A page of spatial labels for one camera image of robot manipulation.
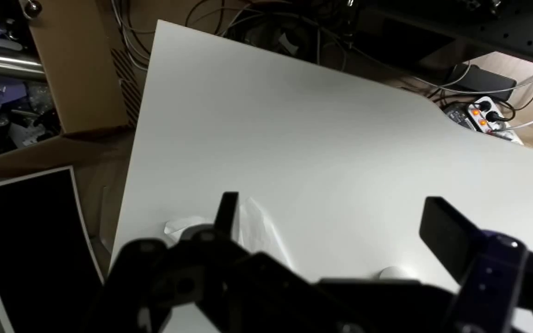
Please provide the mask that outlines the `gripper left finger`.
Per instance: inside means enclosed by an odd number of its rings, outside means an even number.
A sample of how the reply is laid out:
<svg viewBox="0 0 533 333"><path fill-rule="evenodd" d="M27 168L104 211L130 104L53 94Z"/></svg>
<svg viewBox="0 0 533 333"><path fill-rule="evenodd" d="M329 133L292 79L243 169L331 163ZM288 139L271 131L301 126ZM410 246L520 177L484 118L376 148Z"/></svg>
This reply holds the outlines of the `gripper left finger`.
<svg viewBox="0 0 533 333"><path fill-rule="evenodd" d="M182 305L220 333L314 333L310 313L289 299L296 276L233 240L238 199L225 192L214 223L187 229L172 247L152 238L126 244L83 333L161 333Z"/></svg>

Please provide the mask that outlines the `small white round object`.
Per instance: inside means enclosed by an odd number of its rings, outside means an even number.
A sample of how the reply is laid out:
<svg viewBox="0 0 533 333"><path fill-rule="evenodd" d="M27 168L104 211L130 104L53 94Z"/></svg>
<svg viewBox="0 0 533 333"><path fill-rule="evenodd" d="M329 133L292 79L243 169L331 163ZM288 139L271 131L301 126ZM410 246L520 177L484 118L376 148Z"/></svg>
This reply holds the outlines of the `small white round object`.
<svg viewBox="0 0 533 333"><path fill-rule="evenodd" d="M417 275L407 268L392 265L382 269L377 278L379 280L417 280Z"/></svg>

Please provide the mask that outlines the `silver metal cylinder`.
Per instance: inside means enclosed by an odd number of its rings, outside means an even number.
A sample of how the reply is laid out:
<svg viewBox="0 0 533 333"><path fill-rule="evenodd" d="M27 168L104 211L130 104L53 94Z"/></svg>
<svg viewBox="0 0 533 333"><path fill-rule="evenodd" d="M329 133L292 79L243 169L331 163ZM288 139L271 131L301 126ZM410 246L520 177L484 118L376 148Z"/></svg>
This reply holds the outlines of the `silver metal cylinder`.
<svg viewBox="0 0 533 333"><path fill-rule="evenodd" d="M0 47L0 76L17 80L46 82L43 65L36 55Z"/></svg>

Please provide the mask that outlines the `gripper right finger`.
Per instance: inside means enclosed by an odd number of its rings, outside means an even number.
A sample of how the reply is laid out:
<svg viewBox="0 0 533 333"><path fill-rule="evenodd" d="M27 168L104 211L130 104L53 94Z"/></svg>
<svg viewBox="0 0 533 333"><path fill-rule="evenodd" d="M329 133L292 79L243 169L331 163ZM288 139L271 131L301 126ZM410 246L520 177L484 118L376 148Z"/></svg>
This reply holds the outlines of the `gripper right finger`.
<svg viewBox="0 0 533 333"><path fill-rule="evenodd" d="M516 308L533 314L533 251L524 242L479 229L442 197L426 198L419 235L460 286L444 331L512 333Z"/></svg>

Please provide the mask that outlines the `white tissue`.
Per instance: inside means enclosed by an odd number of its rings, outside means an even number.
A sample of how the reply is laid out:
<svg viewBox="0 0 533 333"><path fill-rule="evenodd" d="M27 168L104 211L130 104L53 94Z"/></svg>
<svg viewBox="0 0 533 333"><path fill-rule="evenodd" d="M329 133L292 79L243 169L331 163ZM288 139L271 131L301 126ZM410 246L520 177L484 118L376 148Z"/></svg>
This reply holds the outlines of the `white tissue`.
<svg viewBox="0 0 533 333"><path fill-rule="evenodd" d="M265 252L288 269L295 270L279 230L264 208L249 197L239 204L237 212L239 221L234 223L234 241L250 253ZM203 216L171 219L164 227L165 241L169 247L174 246L186 229L207 224L213 225L213 222Z"/></svg>

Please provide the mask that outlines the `white power strip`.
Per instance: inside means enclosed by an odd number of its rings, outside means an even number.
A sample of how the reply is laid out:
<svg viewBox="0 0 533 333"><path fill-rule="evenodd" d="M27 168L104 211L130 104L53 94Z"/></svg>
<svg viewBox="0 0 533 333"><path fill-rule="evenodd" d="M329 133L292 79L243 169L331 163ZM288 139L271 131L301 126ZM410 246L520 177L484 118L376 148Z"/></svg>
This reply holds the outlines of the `white power strip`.
<svg viewBox="0 0 533 333"><path fill-rule="evenodd" d="M442 107L442 111L459 126L524 146L516 133L505 130L509 122L489 97L481 97L471 103L450 102Z"/></svg>

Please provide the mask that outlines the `black panel with white frame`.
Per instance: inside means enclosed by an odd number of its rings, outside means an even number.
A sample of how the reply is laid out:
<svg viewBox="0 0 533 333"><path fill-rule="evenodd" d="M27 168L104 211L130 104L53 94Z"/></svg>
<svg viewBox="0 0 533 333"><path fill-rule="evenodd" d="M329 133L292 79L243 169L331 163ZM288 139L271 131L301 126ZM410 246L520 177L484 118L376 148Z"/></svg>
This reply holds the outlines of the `black panel with white frame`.
<svg viewBox="0 0 533 333"><path fill-rule="evenodd" d="M80 333L103 276L71 166L0 181L0 327Z"/></svg>

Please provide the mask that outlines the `black power brick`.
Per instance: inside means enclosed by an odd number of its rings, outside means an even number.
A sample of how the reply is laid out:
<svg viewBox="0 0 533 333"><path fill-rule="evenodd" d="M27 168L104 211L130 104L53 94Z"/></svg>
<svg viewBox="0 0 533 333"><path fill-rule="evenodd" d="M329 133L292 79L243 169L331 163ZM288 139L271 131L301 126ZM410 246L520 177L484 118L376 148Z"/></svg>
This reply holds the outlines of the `black power brick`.
<svg viewBox="0 0 533 333"><path fill-rule="evenodd" d="M512 78L495 74L472 64L459 82L447 87L461 92L485 92L482 96L499 101L508 101L513 92L512 88L516 85L517 81Z"/></svg>

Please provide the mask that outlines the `brown cardboard box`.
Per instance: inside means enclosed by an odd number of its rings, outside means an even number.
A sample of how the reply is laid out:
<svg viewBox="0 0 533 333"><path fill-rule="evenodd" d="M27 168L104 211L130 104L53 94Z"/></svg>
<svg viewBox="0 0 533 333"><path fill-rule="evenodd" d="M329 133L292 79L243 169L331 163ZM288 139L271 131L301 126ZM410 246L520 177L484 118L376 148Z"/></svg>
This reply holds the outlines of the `brown cardboard box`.
<svg viewBox="0 0 533 333"><path fill-rule="evenodd" d="M47 77L0 76L0 177L84 160L132 125L121 88L132 69L96 0L0 0L0 47L38 57Z"/></svg>

